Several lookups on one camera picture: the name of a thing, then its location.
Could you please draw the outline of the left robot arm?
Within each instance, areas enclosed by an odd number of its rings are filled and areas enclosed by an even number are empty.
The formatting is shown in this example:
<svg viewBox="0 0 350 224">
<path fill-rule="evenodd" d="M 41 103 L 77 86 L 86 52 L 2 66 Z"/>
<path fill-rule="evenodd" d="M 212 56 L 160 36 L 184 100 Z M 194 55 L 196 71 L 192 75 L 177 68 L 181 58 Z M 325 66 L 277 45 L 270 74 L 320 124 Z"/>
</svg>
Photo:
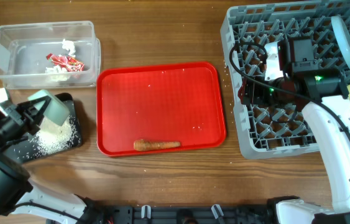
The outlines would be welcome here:
<svg viewBox="0 0 350 224">
<path fill-rule="evenodd" d="M 58 100 L 45 95 L 15 105 L 9 98 L 0 101 L 4 119 L 0 122 L 0 216 L 26 214 L 58 223 L 87 223 L 88 206 L 74 194 L 61 194 L 31 180 L 19 163 L 2 153 L 24 141 L 26 133 L 36 133 L 43 118 L 51 118 L 47 108 Z"/>
</svg>

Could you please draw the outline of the orange carrot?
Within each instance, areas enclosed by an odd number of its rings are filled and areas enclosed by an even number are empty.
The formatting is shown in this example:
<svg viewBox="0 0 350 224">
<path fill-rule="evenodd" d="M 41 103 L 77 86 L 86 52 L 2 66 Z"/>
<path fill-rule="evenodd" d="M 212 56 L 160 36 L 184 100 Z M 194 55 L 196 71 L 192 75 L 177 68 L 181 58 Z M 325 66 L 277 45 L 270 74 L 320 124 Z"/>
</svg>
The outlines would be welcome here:
<svg viewBox="0 0 350 224">
<path fill-rule="evenodd" d="M 178 141 L 148 141 L 144 139 L 134 141 L 134 149 L 139 152 L 156 151 L 180 147 Z"/>
</svg>

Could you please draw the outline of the light blue plate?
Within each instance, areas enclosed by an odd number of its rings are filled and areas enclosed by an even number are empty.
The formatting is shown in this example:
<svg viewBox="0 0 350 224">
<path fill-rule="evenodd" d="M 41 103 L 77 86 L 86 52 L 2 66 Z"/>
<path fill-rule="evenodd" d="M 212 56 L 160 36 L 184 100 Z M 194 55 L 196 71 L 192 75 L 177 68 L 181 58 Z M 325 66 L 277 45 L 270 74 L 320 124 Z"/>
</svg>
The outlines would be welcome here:
<svg viewBox="0 0 350 224">
<path fill-rule="evenodd" d="M 332 16 L 331 25 L 343 59 L 350 69 L 350 33 L 340 16 Z"/>
</svg>

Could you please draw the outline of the red snack wrapper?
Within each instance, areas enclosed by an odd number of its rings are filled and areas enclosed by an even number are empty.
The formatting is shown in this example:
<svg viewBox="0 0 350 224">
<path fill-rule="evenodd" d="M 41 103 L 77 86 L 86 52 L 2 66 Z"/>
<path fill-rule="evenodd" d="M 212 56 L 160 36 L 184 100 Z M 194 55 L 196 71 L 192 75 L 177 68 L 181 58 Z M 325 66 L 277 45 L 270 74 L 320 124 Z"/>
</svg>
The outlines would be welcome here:
<svg viewBox="0 0 350 224">
<path fill-rule="evenodd" d="M 64 68 L 67 72 L 82 72 L 85 67 L 84 63 L 67 55 L 48 54 L 46 59 L 51 61 L 55 66 Z"/>
</svg>

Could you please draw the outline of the green bowl with rice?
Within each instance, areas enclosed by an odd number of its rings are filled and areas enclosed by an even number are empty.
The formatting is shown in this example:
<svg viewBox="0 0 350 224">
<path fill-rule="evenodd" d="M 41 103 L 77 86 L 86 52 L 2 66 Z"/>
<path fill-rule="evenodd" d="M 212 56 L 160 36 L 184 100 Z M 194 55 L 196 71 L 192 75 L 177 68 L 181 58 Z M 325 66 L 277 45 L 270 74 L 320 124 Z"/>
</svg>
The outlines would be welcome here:
<svg viewBox="0 0 350 224">
<path fill-rule="evenodd" d="M 45 96 L 50 97 L 50 103 L 44 111 L 44 116 L 56 125 L 62 126 L 68 118 L 68 116 L 70 115 L 70 110 L 55 95 L 51 94 L 48 90 L 40 90 L 34 93 L 33 95 L 29 96 L 27 99 L 29 101 L 32 101 Z"/>
</svg>

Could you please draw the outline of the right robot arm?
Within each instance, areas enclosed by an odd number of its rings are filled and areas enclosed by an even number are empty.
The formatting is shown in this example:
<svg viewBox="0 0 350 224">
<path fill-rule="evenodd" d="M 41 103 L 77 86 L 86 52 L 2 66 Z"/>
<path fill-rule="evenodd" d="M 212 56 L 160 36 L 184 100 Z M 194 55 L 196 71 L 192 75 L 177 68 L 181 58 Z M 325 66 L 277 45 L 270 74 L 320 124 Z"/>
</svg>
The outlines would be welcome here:
<svg viewBox="0 0 350 224">
<path fill-rule="evenodd" d="M 329 178 L 332 209 L 298 198 L 274 202 L 277 223 L 350 223 L 350 99 L 337 69 L 320 69 L 309 38 L 260 47 L 265 72 L 244 75 L 239 98 L 245 105 L 292 104 L 310 127 Z"/>
</svg>

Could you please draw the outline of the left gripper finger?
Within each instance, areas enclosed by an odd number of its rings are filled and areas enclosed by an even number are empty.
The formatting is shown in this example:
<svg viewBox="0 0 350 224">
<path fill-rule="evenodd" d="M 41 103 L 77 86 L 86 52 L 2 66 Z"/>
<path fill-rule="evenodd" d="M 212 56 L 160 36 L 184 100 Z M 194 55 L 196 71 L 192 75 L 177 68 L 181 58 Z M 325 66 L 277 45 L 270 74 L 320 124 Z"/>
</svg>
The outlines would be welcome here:
<svg viewBox="0 0 350 224">
<path fill-rule="evenodd" d="M 36 134 L 40 128 L 40 124 L 47 113 L 46 108 L 42 108 L 41 110 L 37 110 L 34 107 L 27 110 L 27 128 L 29 134 Z"/>
<path fill-rule="evenodd" d="M 30 110 L 31 108 L 37 109 L 37 104 L 42 103 L 40 110 L 46 110 L 51 102 L 50 96 L 43 96 L 34 100 L 26 101 L 22 103 L 22 109 Z"/>
</svg>

